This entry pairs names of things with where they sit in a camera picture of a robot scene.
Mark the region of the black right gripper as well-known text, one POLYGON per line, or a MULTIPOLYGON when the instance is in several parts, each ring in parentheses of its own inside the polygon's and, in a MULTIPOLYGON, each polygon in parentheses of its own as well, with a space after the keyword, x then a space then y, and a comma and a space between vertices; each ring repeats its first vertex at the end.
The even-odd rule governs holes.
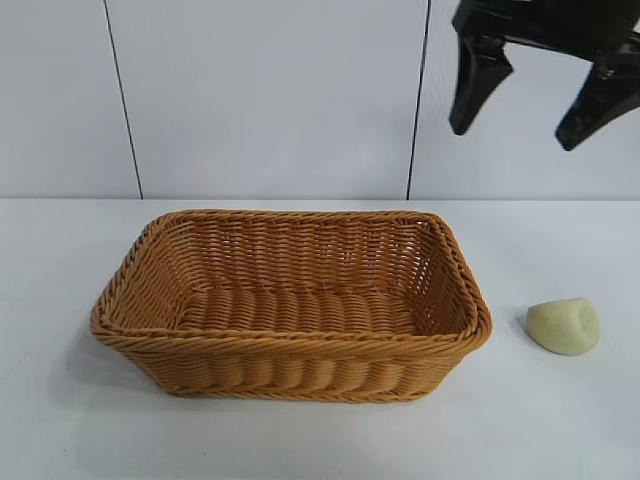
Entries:
POLYGON ((450 126, 464 135, 494 90, 513 72, 505 44, 593 63, 556 129, 564 150, 639 107, 639 2, 600 0, 462 1, 452 25, 458 72, 450 126))

